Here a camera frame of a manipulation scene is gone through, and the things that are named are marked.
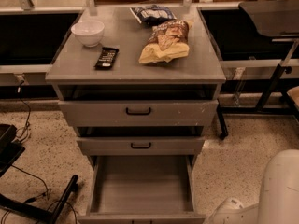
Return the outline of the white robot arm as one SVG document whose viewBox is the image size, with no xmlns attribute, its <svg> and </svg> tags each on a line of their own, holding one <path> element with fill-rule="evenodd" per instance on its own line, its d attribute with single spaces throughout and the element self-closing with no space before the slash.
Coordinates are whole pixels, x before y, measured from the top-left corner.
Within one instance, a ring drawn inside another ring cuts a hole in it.
<svg viewBox="0 0 299 224">
<path fill-rule="evenodd" d="M 299 150 L 283 150 L 268 162 L 258 203 L 245 207 L 227 198 L 204 224 L 299 224 Z"/>
</svg>

